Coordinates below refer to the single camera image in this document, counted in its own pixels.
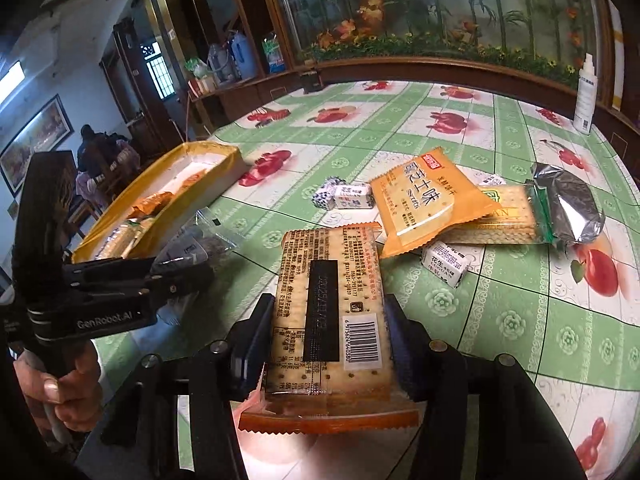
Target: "yellow box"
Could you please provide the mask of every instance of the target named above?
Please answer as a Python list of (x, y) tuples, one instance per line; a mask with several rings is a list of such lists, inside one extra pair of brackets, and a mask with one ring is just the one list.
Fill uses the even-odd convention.
[(178, 229), (196, 213), (208, 206), (240, 176), (249, 170), (237, 146), (210, 140), (185, 142), (149, 166), (94, 224), (74, 251), (74, 263), (94, 260), (106, 239), (119, 226), (140, 199), (160, 191), (176, 192), (182, 181), (210, 166), (204, 176), (187, 188), (156, 215), (151, 227), (140, 237), (128, 258), (155, 256)]

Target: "framed picture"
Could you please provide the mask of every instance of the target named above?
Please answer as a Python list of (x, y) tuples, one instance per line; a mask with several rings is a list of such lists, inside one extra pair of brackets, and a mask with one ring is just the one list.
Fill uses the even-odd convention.
[(0, 170), (12, 195), (24, 182), (31, 155), (53, 150), (73, 132), (69, 118), (56, 95), (36, 113), (0, 153)]

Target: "human hand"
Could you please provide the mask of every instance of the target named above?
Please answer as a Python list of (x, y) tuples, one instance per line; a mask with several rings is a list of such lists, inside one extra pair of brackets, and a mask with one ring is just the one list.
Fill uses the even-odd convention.
[(102, 387), (98, 354), (88, 341), (75, 358), (76, 369), (61, 378), (40, 372), (28, 364), (25, 353), (14, 362), (15, 374), (36, 425), (50, 430), (42, 405), (55, 405), (56, 416), (73, 431), (91, 431), (102, 416)]

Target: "blue patterned candy wrapper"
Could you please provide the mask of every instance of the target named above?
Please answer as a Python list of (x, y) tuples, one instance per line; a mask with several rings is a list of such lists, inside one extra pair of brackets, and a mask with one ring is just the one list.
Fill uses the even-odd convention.
[(319, 208), (331, 211), (335, 207), (335, 186), (327, 186), (326, 184), (313, 194), (311, 197), (311, 203)]
[(339, 176), (328, 176), (326, 178), (326, 180), (324, 181), (324, 184), (322, 184), (322, 187), (324, 186), (340, 186), (340, 184), (346, 184), (347, 181), (344, 180), (343, 178), (340, 178)]

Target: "tablecloth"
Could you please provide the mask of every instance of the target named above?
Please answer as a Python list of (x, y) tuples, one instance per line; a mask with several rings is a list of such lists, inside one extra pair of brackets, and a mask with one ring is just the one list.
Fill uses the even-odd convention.
[[(220, 128), (213, 140), (238, 145), (249, 163), (263, 153), (290, 157), (210, 206), (244, 242), (180, 326), (159, 322), (96, 341), (107, 398), (145, 353), (191, 354), (247, 317), (261, 293), (275, 292), (287, 230), (380, 221), (375, 208), (316, 209), (310, 198), (326, 177), (366, 182), (441, 146), (476, 183), (492, 173), (522, 183), (534, 161), (571, 171), (606, 213), (608, 243), (584, 258), (546, 245), (457, 246), (472, 264), (456, 289), (404, 254), (381, 261), (385, 292), (433, 338), (489, 359), (515, 356), (574, 449), (602, 418), (606, 430), (590, 478), (604, 478), (620, 462), (640, 432), (640, 192), (596, 126), (585, 136), (552, 110), (475, 89), (370, 81), (292, 92)], [(180, 456), (189, 466), (186, 400), (178, 407)], [(415, 433), (247, 433), (241, 444), (250, 478), (404, 478)]]

